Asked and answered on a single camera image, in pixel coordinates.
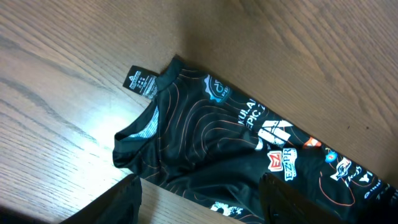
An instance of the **red and white logo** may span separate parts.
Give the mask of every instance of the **red and white logo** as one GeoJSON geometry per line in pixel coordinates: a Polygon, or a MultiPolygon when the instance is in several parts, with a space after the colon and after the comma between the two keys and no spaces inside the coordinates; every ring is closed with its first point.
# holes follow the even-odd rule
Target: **red and white logo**
{"type": "Polygon", "coordinates": [[[316,140],[313,137],[310,137],[310,139],[304,144],[304,149],[310,148],[310,147],[321,147],[322,143],[318,140],[316,140]]]}
{"type": "Polygon", "coordinates": [[[268,165],[268,169],[271,172],[282,171],[282,151],[271,151],[267,154],[269,160],[271,161],[268,165]]]}

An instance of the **black tag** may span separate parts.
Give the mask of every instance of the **black tag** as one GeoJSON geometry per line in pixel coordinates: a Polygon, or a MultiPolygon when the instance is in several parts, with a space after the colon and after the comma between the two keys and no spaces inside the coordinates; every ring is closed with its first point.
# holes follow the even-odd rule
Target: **black tag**
{"type": "Polygon", "coordinates": [[[157,86],[155,83],[157,76],[158,74],[154,72],[138,66],[133,66],[127,74],[123,87],[153,100],[157,93],[157,86]]]}

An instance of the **light wood surface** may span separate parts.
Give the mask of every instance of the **light wood surface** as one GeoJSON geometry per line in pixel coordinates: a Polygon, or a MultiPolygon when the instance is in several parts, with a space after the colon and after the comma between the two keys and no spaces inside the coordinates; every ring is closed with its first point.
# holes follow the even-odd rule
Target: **light wood surface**
{"type": "MultiPolygon", "coordinates": [[[[394,0],[0,0],[0,206],[56,223],[127,174],[113,135],[148,105],[131,65],[174,54],[398,186],[394,0]]],[[[235,222],[143,181],[145,223],[235,222]]]]}

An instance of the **blue logo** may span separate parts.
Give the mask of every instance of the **blue logo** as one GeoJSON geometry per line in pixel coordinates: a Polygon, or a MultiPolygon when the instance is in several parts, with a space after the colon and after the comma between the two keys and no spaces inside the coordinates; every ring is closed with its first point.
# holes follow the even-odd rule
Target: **blue logo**
{"type": "Polygon", "coordinates": [[[326,155],[325,162],[331,163],[331,162],[335,161],[336,158],[337,158],[337,153],[336,153],[336,152],[333,152],[333,151],[330,151],[330,152],[326,155]]]}
{"type": "Polygon", "coordinates": [[[205,82],[205,92],[209,94],[210,100],[221,104],[231,95],[230,87],[223,85],[211,75],[208,74],[203,81],[205,82]]]}
{"type": "Polygon", "coordinates": [[[282,153],[282,163],[285,167],[285,181],[293,180],[297,176],[295,161],[297,151],[294,148],[284,149],[282,153]]]}

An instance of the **printed lettering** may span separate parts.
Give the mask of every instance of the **printed lettering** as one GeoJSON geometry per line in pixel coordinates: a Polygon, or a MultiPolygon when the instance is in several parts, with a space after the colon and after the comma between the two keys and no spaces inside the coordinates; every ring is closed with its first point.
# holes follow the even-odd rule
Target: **printed lettering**
{"type": "Polygon", "coordinates": [[[376,186],[372,187],[372,189],[370,191],[366,192],[365,199],[367,199],[369,197],[369,195],[371,194],[371,192],[376,190],[380,185],[381,185],[381,180],[379,179],[379,181],[377,182],[376,186]]]}
{"type": "Polygon", "coordinates": [[[384,193],[386,193],[386,191],[388,190],[390,188],[390,185],[389,184],[387,184],[387,187],[386,188],[384,188],[384,190],[382,191],[382,192],[380,192],[378,195],[377,195],[377,199],[378,200],[380,200],[380,198],[381,198],[381,195],[383,195],[384,193]]]}
{"type": "Polygon", "coordinates": [[[216,91],[218,93],[222,93],[224,91],[223,84],[221,84],[220,81],[215,80],[214,86],[216,87],[216,91]]]}
{"type": "Polygon", "coordinates": [[[351,176],[348,176],[347,179],[344,181],[344,183],[346,184],[347,187],[349,187],[349,183],[351,182],[351,180],[357,176],[358,174],[360,174],[362,172],[362,168],[360,166],[356,166],[356,170],[355,173],[351,176]]]}
{"type": "Polygon", "coordinates": [[[293,180],[297,176],[295,161],[297,159],[297,151],[294,148],[287,148],[282,153],[282,163],[285,167],[285,181],[293,180]]]}
{"type": "Polygon", "coordinates": [[[262,113],[261,110],[254,110],[256,108],[255,106],[258,105],[258,108],[262,108],[262,110],[265,110],[265,107],[258,104],[256,101],[253,99],[249,99],[249,101],[246,103],[246,106],[248,107],[246,110],[241,109],[241,111],[238,114],[238,123],[245,125],[249,129],[252,129],[254,126],[254,122],[257,121],[257,117],[260,116],[262,113]]]}

